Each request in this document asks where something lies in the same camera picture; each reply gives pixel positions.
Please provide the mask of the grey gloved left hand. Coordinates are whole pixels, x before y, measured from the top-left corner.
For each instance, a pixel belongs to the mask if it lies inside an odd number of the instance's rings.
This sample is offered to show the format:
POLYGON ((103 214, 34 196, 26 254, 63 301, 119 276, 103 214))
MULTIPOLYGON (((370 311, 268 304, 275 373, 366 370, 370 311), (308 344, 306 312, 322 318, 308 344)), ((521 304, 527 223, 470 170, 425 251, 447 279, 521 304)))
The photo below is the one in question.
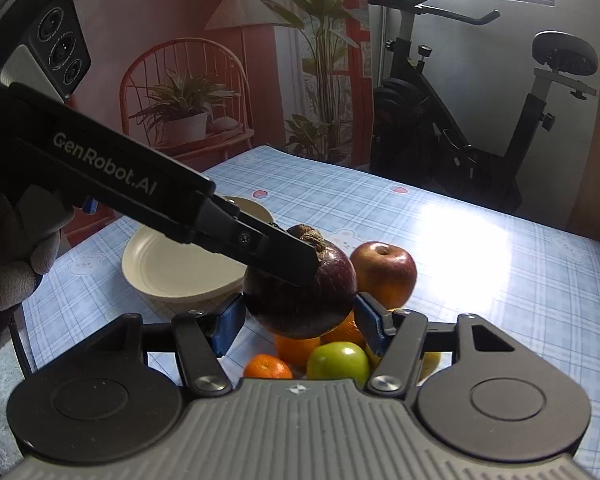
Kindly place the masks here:
POLYGON ((73 206, 36 185, 13 203, 0 193, 0 312, 28 299, 50 272, 73 216, 73 206))

